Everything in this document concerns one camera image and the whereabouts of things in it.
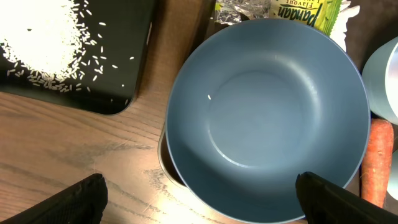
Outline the black waste tray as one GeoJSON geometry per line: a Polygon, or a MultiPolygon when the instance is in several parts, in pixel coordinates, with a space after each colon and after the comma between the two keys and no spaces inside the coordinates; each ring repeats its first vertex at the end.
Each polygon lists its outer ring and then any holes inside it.
{"type": "Polygon", "coordinates": [[[79,70],[61,83],[1,59],[1,91],[99,114],[117,114],[136,99],[157,1],[76,0],[90,38],[78,54],[79,70]]]}

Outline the yellow green pandan packet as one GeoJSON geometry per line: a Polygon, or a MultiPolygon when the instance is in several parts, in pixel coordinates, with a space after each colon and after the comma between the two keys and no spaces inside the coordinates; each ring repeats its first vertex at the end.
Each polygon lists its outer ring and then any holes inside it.
{"type": "Polygon", "coordinates": [[[342,0],[272,0],[269,17],[301,22],[329,36],[342,0]]]}

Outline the orange carrot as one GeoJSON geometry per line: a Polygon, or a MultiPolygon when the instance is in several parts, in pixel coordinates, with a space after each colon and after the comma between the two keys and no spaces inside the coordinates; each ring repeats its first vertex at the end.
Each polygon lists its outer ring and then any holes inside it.
{"type": "Polygon", "coordinates": [[[361,164],[361,197],[382,208],[392,164],[394,130],[384,119],[372,119],[369,142],[361,164]]]}

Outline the light blue bowl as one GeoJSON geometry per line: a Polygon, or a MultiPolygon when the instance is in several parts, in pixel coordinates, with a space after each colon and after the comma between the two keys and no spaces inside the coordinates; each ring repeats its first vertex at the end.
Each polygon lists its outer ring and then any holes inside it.
{"type": "Polygon", "coordinates": [[[362,72],[371,111],[397,124],[397,38],[379,47],[362,72]]]}

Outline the white rice pile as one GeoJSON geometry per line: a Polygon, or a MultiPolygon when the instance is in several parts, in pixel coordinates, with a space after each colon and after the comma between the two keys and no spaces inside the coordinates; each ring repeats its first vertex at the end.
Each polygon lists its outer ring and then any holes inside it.
{"type": "Polygon", "coordinates": [[[90,36],[75,1],[2,1],[1,59],[61,83],[79,70],[78,54],[90,36]]]}

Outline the silver foil wrapper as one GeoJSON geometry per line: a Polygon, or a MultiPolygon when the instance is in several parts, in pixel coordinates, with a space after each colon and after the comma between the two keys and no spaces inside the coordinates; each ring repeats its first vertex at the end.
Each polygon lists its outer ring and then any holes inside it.
{"type": "Polygon", "coordinates": [[[215,22],[233,25],[268,18],[271,0],[216,0],[215,22]]]}

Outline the white crumpled tissue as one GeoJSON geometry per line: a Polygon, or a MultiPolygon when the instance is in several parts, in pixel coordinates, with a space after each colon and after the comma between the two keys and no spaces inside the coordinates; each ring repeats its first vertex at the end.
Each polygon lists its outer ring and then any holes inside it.
{"type": "Polygon", "coordinates": [[[347,0],[341,2],[338,16],[329,35],[329,38],[336,42],[344,51],[346,51],[345,38],[346,32],[348,31],[347,22],[360,12],[360,6],[351,7],[350,5],[351,2],[347,0]]]}

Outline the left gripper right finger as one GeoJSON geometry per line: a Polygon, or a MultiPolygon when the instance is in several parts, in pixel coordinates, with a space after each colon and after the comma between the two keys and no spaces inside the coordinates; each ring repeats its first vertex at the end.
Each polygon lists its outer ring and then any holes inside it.
{"type": "Polygon", "coordinates": [[[300,206],[309,223],[397,224],[397,215],[313,172],[299,174],[295,188],[300,206]]]}

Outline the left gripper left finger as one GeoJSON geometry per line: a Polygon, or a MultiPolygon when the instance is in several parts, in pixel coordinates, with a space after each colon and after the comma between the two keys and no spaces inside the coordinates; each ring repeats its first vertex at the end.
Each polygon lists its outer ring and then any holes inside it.
{"type": "Polygon", "coordinates": [[[95,173],[1,224],[100,224],[107,203],[105,179],[95,173]]]}

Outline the light blue cup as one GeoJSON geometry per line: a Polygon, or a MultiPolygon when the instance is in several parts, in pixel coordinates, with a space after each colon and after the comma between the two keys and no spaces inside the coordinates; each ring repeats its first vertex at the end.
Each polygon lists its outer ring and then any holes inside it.
{"type": "Polygon", "coordinates": [[[387,186],[387,192],[395,200],[398,199],[398,152],[392,153],[391,172],[387,186]]]}

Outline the dark blue plate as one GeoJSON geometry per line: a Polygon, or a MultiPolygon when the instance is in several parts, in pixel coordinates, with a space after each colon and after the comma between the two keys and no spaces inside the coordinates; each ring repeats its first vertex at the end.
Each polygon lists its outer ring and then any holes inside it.
{"type": "Polygon", "coordinates": [[[346,187],[367,147],[370,111],[344,50],[295,21],[229,26],[185,61],[166,137],[184,184],[248,223],[303,218],[295,180],[310,171],[346,187]]]}

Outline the brown serving tray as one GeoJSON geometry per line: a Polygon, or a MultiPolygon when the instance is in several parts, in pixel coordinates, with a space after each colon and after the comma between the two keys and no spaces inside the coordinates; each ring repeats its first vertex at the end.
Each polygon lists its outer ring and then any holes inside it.
{"type": "MultiPolygon", "coordinates": [[[[199,16],[195,24],[194,37],[190,44],[188,56],[207,38],[227,27],[227,25],[215,24],[213,19],[216,1],[200,1],[199,16]]],[[[354,6],[359,5],[361,10],[358,16],[348,22],[348,55],[354,59],[360,71],[364,68],[366,60],[380,46],[397,37],[397,1],[353,1],[354,6]],[[378,17],[376,22],[367,19],[378,17]]],[[[158,145],[158,158],[164,175],[176,186],[187,190],[186,186],[178,176],[167,148],[165,138],[165,126],[162,129],[158,145]]],[[[361,168],[355,174],[353,180],[348,184],[346,190],[360,195],[361,193],[361,168]]],[[[384,209],[397,215],[397,200],[386,194],[384,209]]]]}

